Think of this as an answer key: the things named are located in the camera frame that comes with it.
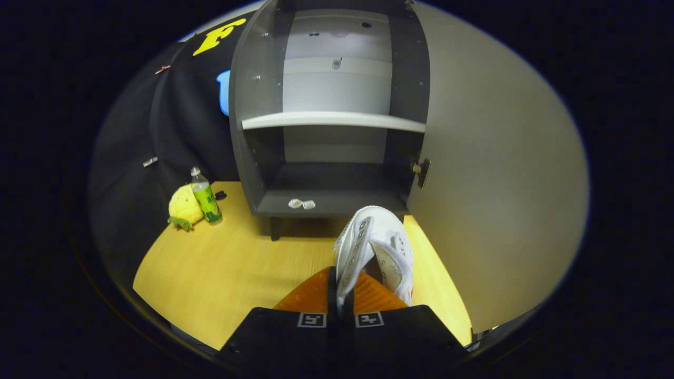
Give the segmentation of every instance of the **metal clip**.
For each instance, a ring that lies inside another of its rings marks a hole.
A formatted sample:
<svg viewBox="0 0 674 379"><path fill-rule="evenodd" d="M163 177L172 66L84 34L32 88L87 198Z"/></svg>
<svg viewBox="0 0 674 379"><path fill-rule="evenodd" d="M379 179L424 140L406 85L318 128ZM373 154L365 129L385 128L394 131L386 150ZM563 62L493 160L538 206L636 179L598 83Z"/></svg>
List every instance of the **metal clip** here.
<svg viewBox="0 0 674 379"><path fill-rule="evenodd" d="M159 71L155 72L154 75L161 74L162 72L164 72L164 71L166 71L166 70L168 70L168 69L170 69L170 68L171 68L171 65L168 65L168 66L162 66L162 68L159 69Z"/></svg>
<svg viewBox="0 0 674 379"><path fill-rule="evenodd" d="M152 163L155 163L158 160L159 160L159 158L157 158L156 156L154 158L148 159L145 162L143 162L143 167L147 167L147 166L151 165Z"/></svg>

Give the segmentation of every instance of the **open cabinet door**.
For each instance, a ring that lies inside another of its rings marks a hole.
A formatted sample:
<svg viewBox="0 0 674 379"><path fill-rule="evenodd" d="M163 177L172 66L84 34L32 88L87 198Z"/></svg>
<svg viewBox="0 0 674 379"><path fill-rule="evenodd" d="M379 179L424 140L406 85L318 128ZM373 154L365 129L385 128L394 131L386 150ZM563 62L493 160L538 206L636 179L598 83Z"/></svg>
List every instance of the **open cabinet door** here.
<svg viewBox="0 0 674 379"><path fill-rule="evenodd" d="M527 62L438 8L414 10L430 57L420 161L431 166L407 206L480 332L544 301L570 268L587 162L569 111Z"/></svg>

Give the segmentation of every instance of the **yellow letter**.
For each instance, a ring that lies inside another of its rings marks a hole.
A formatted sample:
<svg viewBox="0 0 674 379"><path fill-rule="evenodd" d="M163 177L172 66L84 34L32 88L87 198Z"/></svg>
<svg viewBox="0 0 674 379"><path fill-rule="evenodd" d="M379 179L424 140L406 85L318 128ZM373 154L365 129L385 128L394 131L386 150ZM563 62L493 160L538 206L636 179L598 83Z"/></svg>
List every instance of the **yellow letter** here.
<svg viewBox="0 0 674 379"><path fill-rule="evenodd" d="M227 24L221 28L217 28L212 32L208 33L206 35L204 43L202 43L201 47L197 51L195 51L194 54L192 54L192 56L203 53L208 49L213 49L214 47L218 46L218 43L220 43L220 41L218 41L219 39L227 37L232 32L235 26L239 26L244 22L246 22L246 19L242 18L240 20L234 21L230 24Z"/></svg>

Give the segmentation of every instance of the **shoe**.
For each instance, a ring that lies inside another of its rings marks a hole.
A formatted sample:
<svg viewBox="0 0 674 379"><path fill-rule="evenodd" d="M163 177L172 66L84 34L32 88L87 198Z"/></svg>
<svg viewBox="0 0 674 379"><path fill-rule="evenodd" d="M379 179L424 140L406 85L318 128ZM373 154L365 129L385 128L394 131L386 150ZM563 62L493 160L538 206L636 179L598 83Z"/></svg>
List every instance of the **shoe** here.
<svg viewBox="0 0 674 379"><path fill-rule="evenodd" d="M414 256L405 228L398 217L380 206L366 206L351 221L335 242L337 304L340 314L344 299L356 285L361 270L376 257L381 283L412 305L412 266Z"/></svg>

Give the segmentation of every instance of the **cabinet shelf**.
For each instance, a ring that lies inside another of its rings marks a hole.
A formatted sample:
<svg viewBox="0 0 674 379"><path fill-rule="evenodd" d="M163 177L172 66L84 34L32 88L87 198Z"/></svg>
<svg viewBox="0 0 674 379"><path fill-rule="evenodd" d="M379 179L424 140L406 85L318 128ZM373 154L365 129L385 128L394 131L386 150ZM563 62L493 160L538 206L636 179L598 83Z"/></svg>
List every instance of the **cabinet shelf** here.
<svg viewBox="0 0 674 379"><path fill-rule="evenodd" d="M350 216L368 205L408 214L403 188L387 177L382 165L357 163L287 163L256 207L258 216ZM292 199L313 200L314 209L293 209Z"/></svg>
<svg viewBox="0 0 674 379"><path fill-rule="evenodd" d="M351 125L397 129L417 133L426 132L426 124L424 123L389 115L357 112L308 111L272 113L270 115L242 120L241 125L244 130L293 125Z"/></svg>

